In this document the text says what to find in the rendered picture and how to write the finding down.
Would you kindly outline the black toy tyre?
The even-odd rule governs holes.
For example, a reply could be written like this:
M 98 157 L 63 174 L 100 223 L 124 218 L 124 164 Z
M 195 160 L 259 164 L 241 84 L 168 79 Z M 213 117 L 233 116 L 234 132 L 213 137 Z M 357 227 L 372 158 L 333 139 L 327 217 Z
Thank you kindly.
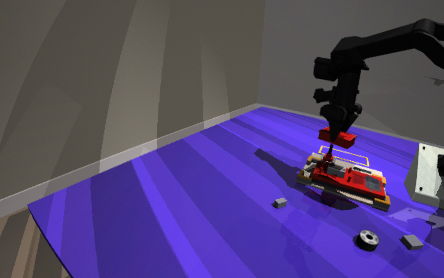
M 357 237 L 356 243 L 362 250 L 372 252 L 378 246 L 379 241 L 379 237 L 373 231 L 362 230 Z

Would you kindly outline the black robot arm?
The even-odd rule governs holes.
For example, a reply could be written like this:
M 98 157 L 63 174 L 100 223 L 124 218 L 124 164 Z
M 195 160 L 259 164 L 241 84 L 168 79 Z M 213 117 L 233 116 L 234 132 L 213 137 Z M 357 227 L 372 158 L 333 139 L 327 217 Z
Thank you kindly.
M 331 59 L 317 57 L 313 75 L 316 79 L 329 80 L 348 86 L 358 86 L 361 70 L 369 70 L 365 59 L 384 54 L 416 49 L 423 52 L 435 65 L 444 69 L 444 24 L 430 19 L 384 31 L 368 37 L 344 37 L 331 52 Z M 315 89 L 316 103 L 334 105 L 336 91 Z

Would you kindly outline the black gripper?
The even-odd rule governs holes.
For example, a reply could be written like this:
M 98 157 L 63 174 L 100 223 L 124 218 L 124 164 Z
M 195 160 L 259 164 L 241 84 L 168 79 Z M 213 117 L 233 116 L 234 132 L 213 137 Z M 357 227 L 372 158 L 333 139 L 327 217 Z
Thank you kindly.
M 320 116 L 323 116 L 330 127 L 330 141 L 334 142 L 341 131 L 347 133 L 354 120 L 362 112 L 362 106 L 355 103 L 356 95 L 359 94 L 358 86 L 348 86 L 338 83 L 334 86 L 336 98 L 333 104 L 324 105 L 320 108 Z M 357 114 L 354 114 L 354 113 Z

